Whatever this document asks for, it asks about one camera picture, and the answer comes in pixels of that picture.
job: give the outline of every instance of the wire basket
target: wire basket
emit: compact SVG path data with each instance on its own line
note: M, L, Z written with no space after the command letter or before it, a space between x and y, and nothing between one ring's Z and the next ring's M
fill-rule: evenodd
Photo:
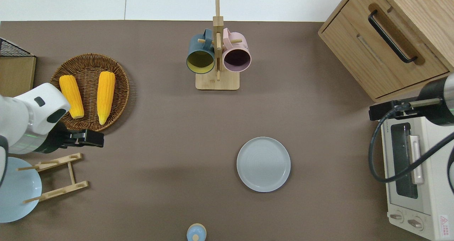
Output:
M18 45L10 42L6 39L0 38L0 56L34 56L30 52L27 52L20 48Z

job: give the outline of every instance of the black drawer handle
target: black drawer handle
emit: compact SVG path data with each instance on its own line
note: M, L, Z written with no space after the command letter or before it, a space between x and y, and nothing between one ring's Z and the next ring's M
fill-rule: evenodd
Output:
M372 27L375 29L375 31L378 32L380 37L388 44L388 46L394 51L394 53L402 60L404 63L411 63L414 60L416 60L418 57L415 56L411 59L407 58L405 56L404 52L400 50L399 47L393 42L393 40L386 34L386 32L380 27L380 25L373 19L373 15L377 13L377 10L374 10L372 13L370 13L369 17L367 18L369 20L369 23L372 25Z

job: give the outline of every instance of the mug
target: mug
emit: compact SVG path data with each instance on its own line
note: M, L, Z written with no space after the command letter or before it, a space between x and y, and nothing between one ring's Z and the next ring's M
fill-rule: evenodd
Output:
M232 44L230 41L233 39L241 39L242 42ZM225 28L222 40L225 46L222 53L225 68L234 72L246 70L251 65L251 54L243 34L238 32L231 33L228 28Z
M186 58L188 68L197 74L208 73L214 68L214 48L211 45L213 31L205 29L203 34L197 34L189 42L189 52Z

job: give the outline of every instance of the wicker basket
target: wicker basket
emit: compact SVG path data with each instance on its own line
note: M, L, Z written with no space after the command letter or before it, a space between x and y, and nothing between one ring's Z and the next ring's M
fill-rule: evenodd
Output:
M96 108L98 78L101 71L115 73L112 110L104 125L99 124ZM100 131L112 125L123 113L129 98L129 80L117 61L100 54L78 55L63 63L52 75L50 83L60 89L59 78L63 75L73 75L76 78L84 105L83 118L73 119L69 112L61 118L68 129Z

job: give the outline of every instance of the corn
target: corn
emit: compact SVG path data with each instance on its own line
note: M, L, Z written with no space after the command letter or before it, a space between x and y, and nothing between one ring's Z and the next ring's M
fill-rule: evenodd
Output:
M62 94L71 105L71 117L73 119L82 118L84 116L84 107L82 106L81 93L76 79L73 75L63 75L59 78L59 83Z
M115 74L110 71L103 71L99 75L97 109L99 123L104 125L109 117L114 99Z

